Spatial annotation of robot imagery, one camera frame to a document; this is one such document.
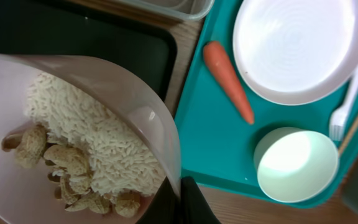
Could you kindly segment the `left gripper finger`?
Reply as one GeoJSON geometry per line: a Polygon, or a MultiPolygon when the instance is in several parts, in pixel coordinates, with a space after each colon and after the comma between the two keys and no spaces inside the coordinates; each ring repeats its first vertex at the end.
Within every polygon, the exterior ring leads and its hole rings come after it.
{"type": "Polygon", "coordinates": [[[165,179],[137,224],[220,224],[195,180],[181,179],[181,196],[165,179]]]}

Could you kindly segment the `pink bowl with food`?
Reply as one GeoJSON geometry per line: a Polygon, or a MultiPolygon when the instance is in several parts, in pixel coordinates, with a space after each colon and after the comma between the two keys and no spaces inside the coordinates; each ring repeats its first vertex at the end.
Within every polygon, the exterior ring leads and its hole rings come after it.
{"type": "Polygon", "coordinates": [[[181,152],[165,103],[115,63],[0,54],[0,218],[135,223],[179,204],[181,152]]]}

